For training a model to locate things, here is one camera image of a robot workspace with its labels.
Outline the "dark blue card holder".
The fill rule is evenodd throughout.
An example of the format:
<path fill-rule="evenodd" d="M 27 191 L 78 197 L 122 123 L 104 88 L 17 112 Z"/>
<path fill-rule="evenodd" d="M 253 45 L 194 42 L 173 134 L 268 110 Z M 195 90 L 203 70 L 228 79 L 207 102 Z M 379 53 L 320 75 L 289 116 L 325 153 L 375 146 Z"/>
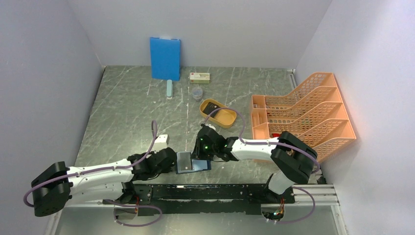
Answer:
<path fill-rule="evenodd" d="M 192 166 L 193 166 L 192 171 L 184 172 L 182 174 L 211 170 L 211 163 L 208 160 L 192 160 Z"/>

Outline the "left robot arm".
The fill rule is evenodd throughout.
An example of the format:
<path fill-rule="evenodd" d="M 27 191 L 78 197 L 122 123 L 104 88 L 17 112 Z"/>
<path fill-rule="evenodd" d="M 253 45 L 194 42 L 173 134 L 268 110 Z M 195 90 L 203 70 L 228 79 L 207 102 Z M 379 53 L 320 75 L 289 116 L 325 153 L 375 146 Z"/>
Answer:
<path fill-rule="evenodd" d="M 148 204 L 152 190 L 136 186 L 134 181 L 151 180 L 169 173 L 177 160 L 176 152 L 168 147 L 157 152 L 134 154 L 126 159 L 89 167 L 67 167 L 56 162 L 32 182 L 33 203 L 24 202 L 34 209 L 37 217 L 48 216 L 65 206 L 94 200 L 113 200 L 122 204 Z"/>

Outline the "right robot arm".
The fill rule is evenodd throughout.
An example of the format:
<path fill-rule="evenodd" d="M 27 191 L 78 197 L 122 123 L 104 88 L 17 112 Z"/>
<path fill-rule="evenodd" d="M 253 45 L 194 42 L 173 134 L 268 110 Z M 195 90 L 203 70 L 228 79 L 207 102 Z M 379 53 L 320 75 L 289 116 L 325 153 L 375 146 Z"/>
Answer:
<path fill-rule="evenodd" d="M 213 128 L 202 125 L 191 157 L 207 161 L 218 157 L 225 162 L 264 160 L 275 163 L 278 172 L 271 174 L 264 189 L 264 197 L 271 203 L 277 202 L 293 185 L 307 184 L 311 174 L 320 169 L 317 152 L 287 131 L 277 138 L 247 140 L 225 138 Z"/>

